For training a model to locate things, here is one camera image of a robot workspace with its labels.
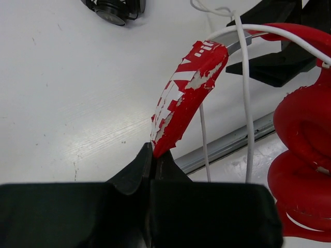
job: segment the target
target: black device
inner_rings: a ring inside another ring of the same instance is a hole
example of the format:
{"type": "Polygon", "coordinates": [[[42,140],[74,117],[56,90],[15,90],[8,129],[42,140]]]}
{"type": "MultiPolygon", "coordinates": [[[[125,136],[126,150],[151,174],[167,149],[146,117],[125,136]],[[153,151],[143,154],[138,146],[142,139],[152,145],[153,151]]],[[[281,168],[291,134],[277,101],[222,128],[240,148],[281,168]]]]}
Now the black device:
{"type": "Polygon", "coordinates": [[[0,187],[2,248],[281,248],[262,185],[192,182],[146,143],[107,182],[0,187]]]}
{"type": "Polygon", "coordinates": [[[81,0],[90,10],[104,20],[124,26],[126,20],[135,20],[145,11],[146,0],[81,0]]]}
{"type": "MultiPolygon", "coordinates": [[[[331,0],[262,0],[241,16],[244,24],[286,22],[313,27],[331,34],[331,0]]],[[[249,60],[250,77],[265,84],[282,87],[301,72],[316,66],[316,57],[299,45],[283,41],[282,51],[249,60]]],[[[243,74],[242,63],[226,68],[227,73],[243,74]]]]}

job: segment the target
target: scratch mark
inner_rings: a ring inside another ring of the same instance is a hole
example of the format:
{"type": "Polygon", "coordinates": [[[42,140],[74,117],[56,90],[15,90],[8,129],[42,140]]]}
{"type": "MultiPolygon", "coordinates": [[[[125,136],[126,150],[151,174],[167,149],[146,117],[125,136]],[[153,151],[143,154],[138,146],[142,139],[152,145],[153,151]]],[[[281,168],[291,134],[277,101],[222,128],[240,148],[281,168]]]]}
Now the scratch mark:
{"type": "Polygon", "coordinates": [[[75,162],[73,163],[73,166],[74,166],[74,181],[76,182],[76,180],[77,180],[77,169],[76,169],[76,163],[75,162]]]}

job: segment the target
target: peeling red paint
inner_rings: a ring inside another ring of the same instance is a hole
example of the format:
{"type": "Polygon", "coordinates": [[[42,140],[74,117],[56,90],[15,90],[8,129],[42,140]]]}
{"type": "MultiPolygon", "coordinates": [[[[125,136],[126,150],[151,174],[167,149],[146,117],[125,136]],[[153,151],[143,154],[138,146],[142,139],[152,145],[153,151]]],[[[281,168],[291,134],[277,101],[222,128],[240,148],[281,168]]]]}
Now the peeling red paint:
{"type": "Polygon", "coordinates": [[[151,141],[156,158],[182,138],[227,61],[226,47],[211,41],[197,41],[183,58],[167,83],[152,120],[151,141]]]}

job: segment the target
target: black plastic object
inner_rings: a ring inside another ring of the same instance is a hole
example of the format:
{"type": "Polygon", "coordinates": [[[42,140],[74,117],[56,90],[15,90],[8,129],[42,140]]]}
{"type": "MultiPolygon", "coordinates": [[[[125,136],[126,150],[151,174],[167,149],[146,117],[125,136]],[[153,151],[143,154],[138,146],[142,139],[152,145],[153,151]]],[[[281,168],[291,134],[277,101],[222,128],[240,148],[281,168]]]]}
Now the black plastic object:
{"type": "MultiPolygon", "coordinates": [[[[302,9],[301,0],[263,0],[242,15],[243,23],[288,22],[331,33],[331,0],[310,0],[302,9]]],[[[292,42],[282,42],[282,51],[250,59],[250,77],[274,87],[282,87],[301,72],[316,65],[316,58],[292,42]]],[[[226,68],[242,75],[242,63],[226,68]]]]}
{"type": "Polygon", "coordinates": [[[1,248],[197,244],[280,248],[281,223],[268,190],[192,182],[169,151],[154,159],[151,143],[105,183],[0,187],[1,248]]]}
{"type": "Polygon", "coordinates": [[[126,20],[135,20],[139,13],[145,11],[146,1],[144,0],[81,0],[90,10],[95,12],[102,19],[124,26],[126,20]]]}
{"type": "Polygon", "coordinates": [[[156,247],[279,248],[282,226],[269,191],[254,184],[152,181],[156,247]]]}

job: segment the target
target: white cord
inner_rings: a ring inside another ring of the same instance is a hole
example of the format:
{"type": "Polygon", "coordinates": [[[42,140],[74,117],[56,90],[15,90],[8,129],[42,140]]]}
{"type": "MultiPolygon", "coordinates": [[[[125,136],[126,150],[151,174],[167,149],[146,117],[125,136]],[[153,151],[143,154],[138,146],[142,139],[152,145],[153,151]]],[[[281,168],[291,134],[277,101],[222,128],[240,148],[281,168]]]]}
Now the white cord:
{"type": "Polygon", "coordinates": [[[207,179],[208,179],[208,182],[211,182],[212,180],[210,178],[210,169],[209,169],[205,114],[204,114],[204,111],[203,111],[203,104],[202,103],[201,103],[201,105],[199,107],[199,111],[200,111],[201,129],[202,129],[202,142],[203,142],[203,153],[204,153],[204,156],[205,156],[207,179]]]}
{"type": "MultiPolygon", "coordinates": [[[[313,47],[307,41],[305,41],[304,39],[300,38],[299,36],[289,32],[289,31],[286,31],[284,29],[277,28],[277,27],[271,27],[271,26],[265,26],[265,25],[255,25],[255,24],[243,24],[243,29],[266,32],[266,33],[283,36],[283,37],[289,39],[290,41],[293,41],[294,43],[298,44],[300,47],[302,47],[303,49],[305,49],[307,52],[311,53],[315,57],[319,58],[323,62],[327,63],[328,65],[331,65],[331,58],[329,56],[322,53],[320,50],[313,47]]],[[[234,26],[229,26],[229,27],[223,28],[223,29],[218,30],[218,31],[212,33],[211,35],[209,35],[207,40],[213,40],[218,36],[222,36],[224,34],[227,34],[227,33],[233,32],[233,31],[236,31],[236,27],[234,27],[234,26]]]]}
{"type": "Polygon", "coordinates": [[[243,92],[244,92],[244,105],[245,105],[245,113],[246,113],[246,123],[247,123],[247,132],[248,132],[248,152],[247,152],[247,169],[246,169],[246,180],[245,182],[251,182],[252,177],[252,168],[253,168],[253,158],[254,158],[254,124],[253,117],[250,108],[250,93],[249,93],[249,59],[248,59],[248,49],[246,44],[246,38],[243,30],[242,21],[240,16],[236,13],[236,11],[232,11],[228,7],[219,7],[215,10],[206,7],[200,0],[196,0],[199,3],[200,7],[196,6],[193,3],[193,0],[190,0],[190,4],[193,8],[203,11],[214,13],[218,16],[222,17],[234,17],[236,26],[234,27],[238,32],[240,46],[242,47],[242,56],[243,56],[243,92]]]}

